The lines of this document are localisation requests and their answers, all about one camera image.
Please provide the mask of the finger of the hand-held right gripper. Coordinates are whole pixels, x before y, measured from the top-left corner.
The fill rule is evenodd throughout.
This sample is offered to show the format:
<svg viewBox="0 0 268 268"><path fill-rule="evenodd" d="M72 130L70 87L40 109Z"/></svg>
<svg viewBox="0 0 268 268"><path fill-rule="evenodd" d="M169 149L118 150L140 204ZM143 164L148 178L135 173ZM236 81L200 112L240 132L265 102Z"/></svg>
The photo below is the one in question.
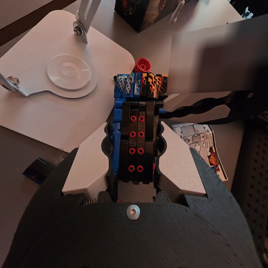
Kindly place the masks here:
<svg viewBox="0 0 268 268"><path fill-rule="evenodd" d="M169 94L164 99L163 109L167 112L173 112L175 109L191 106L194 103L205 98L222 98L230 94L231 92L204 92L204 93L190 93L190 94Z"/></svg>
<svg viewBox="0 0 268 268"><path fill-rule="evenodd" d="M201 123L215 119L226 118L230 109L226 105L219 105L209 110L207 106L186 106L179 109L179 115L172 116L171 120L179 123Z"/></svg>

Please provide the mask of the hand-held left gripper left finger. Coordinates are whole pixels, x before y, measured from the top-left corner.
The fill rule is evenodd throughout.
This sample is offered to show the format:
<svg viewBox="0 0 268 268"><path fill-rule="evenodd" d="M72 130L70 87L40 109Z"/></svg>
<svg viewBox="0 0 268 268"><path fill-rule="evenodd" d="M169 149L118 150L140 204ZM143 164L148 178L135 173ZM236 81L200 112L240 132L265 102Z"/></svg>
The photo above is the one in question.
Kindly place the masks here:
<svg viewBox="0 0 268 268"><path fill-rule="evenodd" d="M62 192L85 194L88 201L101 191L112 190L114 172L110 153L110 124L105 122L79 146Z"/></svg>

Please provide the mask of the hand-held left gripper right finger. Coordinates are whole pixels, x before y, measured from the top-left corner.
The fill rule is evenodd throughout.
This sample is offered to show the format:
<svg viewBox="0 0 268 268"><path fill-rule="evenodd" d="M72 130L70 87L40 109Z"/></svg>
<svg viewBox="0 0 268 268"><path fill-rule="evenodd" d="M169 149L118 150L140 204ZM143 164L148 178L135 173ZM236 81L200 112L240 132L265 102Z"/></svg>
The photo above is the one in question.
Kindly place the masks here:
<svg viewBox="0 0 268 268"><path fill-rule="evenodd" d="M189 146L164 122L157 127L159 154L155 161L154 187L167 193L177 203L182 194L204 196L200 178Z"/></svg>

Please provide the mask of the blue black toy brick truck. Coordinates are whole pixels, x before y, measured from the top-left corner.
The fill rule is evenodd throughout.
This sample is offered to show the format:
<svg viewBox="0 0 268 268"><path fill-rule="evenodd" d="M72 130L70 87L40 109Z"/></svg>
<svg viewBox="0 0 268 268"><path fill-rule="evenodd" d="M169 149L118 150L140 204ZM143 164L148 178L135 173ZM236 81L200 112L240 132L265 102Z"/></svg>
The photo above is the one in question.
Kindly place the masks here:
<svg viewBox="0 0 268 268"><path fill-rule="evenodd" d="M124 182L153 182L157 125L165 114L168 75L132 72L114 76L114 110L110 129L115 176Z"/></svg>

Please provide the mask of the sticker sheet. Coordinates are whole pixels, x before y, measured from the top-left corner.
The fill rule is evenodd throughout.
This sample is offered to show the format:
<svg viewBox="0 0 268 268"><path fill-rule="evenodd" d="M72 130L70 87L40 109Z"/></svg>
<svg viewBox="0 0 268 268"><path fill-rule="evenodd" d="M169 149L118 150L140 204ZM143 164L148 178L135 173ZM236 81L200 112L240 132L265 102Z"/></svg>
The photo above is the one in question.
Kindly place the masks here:
<svg viewBox="0 0 268 268"><path fill-rule="evenodd" d="M196 150L222 181L228 180L216 149L215 136L210 125L181 123L172 125L172 128L190 148Z"/></svg>

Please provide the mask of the black cylinder part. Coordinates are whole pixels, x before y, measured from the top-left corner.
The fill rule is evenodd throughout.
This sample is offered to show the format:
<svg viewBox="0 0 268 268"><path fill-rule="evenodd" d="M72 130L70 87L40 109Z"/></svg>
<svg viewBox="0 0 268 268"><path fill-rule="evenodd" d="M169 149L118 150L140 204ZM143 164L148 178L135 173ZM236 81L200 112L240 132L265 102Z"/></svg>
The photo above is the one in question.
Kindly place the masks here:
<svg viewBox="0 0 268 268"><path fill-rule="evenodd" d="M56 157L53 158L53 162L37 158L22 174L38 185L41 185L64 159L64 153L64 148L60 147Z"/></svg>

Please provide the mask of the red wheel rim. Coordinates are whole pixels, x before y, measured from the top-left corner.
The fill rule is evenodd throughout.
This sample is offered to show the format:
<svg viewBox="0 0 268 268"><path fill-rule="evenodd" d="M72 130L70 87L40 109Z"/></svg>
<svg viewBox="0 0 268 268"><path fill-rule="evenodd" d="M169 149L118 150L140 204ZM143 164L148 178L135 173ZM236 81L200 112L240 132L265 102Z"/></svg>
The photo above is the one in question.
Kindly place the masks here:
<svg viewBox="0 0 268 268"><path fill-rule="evenodd" d="M135 73L148 73L151 69L151 63L146 58L139 58L136 61L134 72Z"/></svg>

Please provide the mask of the white book stand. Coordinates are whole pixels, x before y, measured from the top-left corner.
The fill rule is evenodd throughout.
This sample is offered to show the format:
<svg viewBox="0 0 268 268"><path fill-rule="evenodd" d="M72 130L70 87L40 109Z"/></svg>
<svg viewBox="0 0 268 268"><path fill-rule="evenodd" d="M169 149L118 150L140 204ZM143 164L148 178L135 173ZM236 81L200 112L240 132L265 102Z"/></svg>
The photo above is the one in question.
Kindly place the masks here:
<svg viewBox="0 0 268 268"><path fill-rule="evenodd" d="M132 72L130 52L91 27L88 45L73 34L75 15L55 10L46 15L1 57L1 74L19 79L25 96L1 87L1 126L55 148L71 152L108 118L113 107L114 79ZM90 70L87 86L66 91L47 73L57 56L80 58Z"/></svg>

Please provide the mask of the brick set box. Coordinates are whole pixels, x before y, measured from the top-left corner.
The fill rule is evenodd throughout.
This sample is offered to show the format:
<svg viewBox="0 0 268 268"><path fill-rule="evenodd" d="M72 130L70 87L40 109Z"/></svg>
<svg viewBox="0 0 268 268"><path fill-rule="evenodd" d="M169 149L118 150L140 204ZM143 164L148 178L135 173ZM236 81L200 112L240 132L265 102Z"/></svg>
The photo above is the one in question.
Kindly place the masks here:
<svg viewBox="0 0 268 268"><path fill-rule="evenodd" d="M116 0L114 11L136 32L141 32L171 13L174 24L188 0Z"/></svg>

